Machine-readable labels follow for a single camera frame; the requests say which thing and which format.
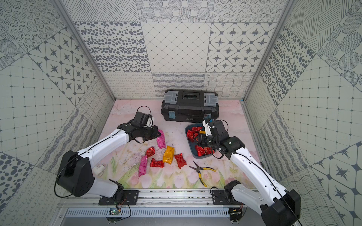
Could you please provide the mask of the yellow tea bag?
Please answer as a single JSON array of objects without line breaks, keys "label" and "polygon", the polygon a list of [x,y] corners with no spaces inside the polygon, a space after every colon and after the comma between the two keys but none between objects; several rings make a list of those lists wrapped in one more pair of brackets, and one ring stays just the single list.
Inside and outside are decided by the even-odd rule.
[{"label": "yellow tea bag", "polygon": [[174,158],[174,147],[167,146],[164,155],[163,155],[163,163],[172,164]]}]

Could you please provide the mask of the magenta tea bag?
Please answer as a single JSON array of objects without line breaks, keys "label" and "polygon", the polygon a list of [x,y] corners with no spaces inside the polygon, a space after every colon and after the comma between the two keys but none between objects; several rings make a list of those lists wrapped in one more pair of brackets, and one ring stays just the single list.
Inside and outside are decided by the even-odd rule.
[{"label": "magenta tea bag", "polygon": [[138,170],[138,176],[139,177],[146,174],[147,163],[148,163],[148,157],[145,155],[140,160],[140,165],[139,165],[139,170]]},{"label": "magenta tea bag", "polygon": [[162,130],[158,130],[158,132],[160,133],[160,136],[156,139],[157,145],[160,149],[165,149],[166,148],[166,139],[165,139],[164,132]]}]

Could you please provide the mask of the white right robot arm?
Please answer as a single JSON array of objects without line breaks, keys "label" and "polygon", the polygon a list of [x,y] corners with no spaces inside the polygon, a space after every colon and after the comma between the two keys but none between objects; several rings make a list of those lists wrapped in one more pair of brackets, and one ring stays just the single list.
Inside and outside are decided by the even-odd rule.
[{"label": "white right robot arm", "polygon": [[227,202],[245,204],[261,217],[267,226],[300,226],[301,197],[295,190],[287,190],[277,182],[251,155],[245,144],[236,136],[229,136],[222,120],[202,122],[205,132],[199,135],[201,147],[218,151],[239,167],[256,187],[246,188],[233,180],[224,186]]}]

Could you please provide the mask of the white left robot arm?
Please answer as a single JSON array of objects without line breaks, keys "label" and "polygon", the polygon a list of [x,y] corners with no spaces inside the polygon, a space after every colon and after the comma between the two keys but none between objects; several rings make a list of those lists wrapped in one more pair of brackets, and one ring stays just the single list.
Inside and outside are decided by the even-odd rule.
[{"label": "white left robot arm", "polygon": [[75,197],[83,195],[99,195],[112,199],[113,202],[123,200],[123,186],[113,180],[103,180],[94,177],[92,169],[107,155],[127,144],[142,138],[142,141],[160,137],[158,127],[153,123],[153,117],[132,119],[120,124],[107,137],[89,147],[77,152],[66,152],[61,160],[55,185],[59,185]]}]

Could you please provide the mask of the red tea bag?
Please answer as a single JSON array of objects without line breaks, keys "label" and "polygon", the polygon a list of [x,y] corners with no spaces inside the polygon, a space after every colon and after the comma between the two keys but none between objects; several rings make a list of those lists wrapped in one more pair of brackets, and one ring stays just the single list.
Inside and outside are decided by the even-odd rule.
[{"label": "red tea bag", "polygon": [[180,154],[176,154],[175,156],[175,159],[176,159],[176,162],[177,162],[177,165],[178,165],[178,168],[181,169],[183,166],[186,166],[187,163],[183,157],[183,155],[180,153]]},{"label": "red tea bag", "polygon": [[158,161],[155,158],[152,158],[150,167],[153,168],[163,168],[165,166],[164,162],[162,160]]},{"label": "red tea bag", "polygon": [[155,153],[156,153],[155,148],[154,148],[154,147],[150,147],[150,148],[148,148],[147,151],[146,151],[146,156],[147,156],[148,158],[150,158],[150,157],[154,156]]}]

